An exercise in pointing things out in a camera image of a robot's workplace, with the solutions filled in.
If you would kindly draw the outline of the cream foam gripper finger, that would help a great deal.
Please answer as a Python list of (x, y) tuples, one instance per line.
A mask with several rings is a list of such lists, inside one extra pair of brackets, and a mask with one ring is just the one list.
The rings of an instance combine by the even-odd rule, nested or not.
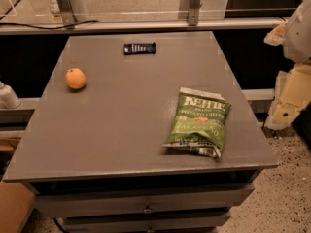
[(285, 22), (280, 23), (269, 33), (266, 34), (264, 42), (270, 46), (279, 46), (284, 43), (285, 31), (287, 24)]
[(283, 130), (311, 103), (311, 66), (295, 64), (289, 71), (280, 71), (275, 83), (274, 100), (268, 111), (265, 126)]

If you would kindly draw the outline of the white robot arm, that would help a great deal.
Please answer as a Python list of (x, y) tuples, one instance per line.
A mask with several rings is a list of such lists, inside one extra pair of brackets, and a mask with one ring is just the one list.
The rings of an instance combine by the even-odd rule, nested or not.
[(271, 46), (283, 46), (284, 56), (294, 63), (289, 72), (280, 71), (274, 100), (265, 126), (272, 130), (288, 127), (311, 103), (311, 0), (303, 0), (289, 20), (264, 38)]

